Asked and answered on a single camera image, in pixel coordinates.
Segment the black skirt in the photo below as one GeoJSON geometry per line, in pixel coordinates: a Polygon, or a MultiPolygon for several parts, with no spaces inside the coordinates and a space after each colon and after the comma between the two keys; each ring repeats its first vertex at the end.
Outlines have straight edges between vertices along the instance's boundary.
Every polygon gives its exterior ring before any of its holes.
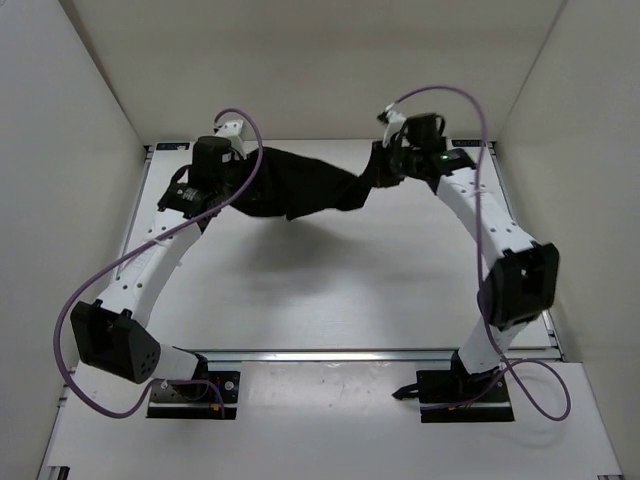
{"type": "Polygon", "coordinates": [[[356,175],[320,159],[266,147],[257,175],[232,207],[250,217],[291,221],[328,209],[358,210],[372,190],[401,182],[375,152],[356,175]]]}

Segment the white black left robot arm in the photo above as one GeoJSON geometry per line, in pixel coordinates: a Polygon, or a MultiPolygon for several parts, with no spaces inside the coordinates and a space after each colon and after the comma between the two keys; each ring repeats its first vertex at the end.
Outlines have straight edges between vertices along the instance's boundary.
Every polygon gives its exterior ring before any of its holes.
{"type": "Polygon", "coordinates": [[[170,276],[207,228],[204,212],[234,194],[251,172],[240,126],[231,122],[193,143],[191,163],[174,173],[157,203],[144,238],[149,248],[126,261],[96,300],[73,307],[70,320],[83,363],[135,384],[173,381],[188,398],[208,389],[200,356],[160,344],[147,326],[170,276]]]}

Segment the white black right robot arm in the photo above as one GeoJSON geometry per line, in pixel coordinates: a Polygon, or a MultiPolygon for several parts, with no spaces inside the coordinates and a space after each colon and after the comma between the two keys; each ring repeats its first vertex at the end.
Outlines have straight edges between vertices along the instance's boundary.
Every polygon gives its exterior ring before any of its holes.
{"type": "Polygon", "coordinates": [[[481,318],[451,358],[449,391],[471,400],[496,374],[501,355],[554,301],[559,252],[524,231],[477,177],[478,164],[462,148],[450,149],[438,114],[379,114],[384,134],[372,156],[386,180],[425,182],[464,225],[480,251],[477,303],[481,318]]]}

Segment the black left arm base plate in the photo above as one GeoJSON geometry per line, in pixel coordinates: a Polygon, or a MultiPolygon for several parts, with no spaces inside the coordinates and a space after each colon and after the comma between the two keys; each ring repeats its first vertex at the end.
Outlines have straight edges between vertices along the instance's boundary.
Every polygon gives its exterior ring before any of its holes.
{"type": "Polygon", "coordinates": [[[151,419],[235,420],[240,392],[241,372],[209,371],[208,380],[221,394],[206,385],[154,386],[146,417],[151,419]]]}

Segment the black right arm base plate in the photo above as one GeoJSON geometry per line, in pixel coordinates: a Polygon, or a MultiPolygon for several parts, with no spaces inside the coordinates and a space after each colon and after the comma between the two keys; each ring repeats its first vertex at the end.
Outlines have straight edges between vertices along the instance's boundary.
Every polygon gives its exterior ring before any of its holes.
{"type": "Polygon", "coordinates": [[[423,424],[506,423],[515,416],[506,383],[491,376],[463,380],[450,370],[418,370],[416,381],[400,387],[396,400],[417,399],[423,424]]]}

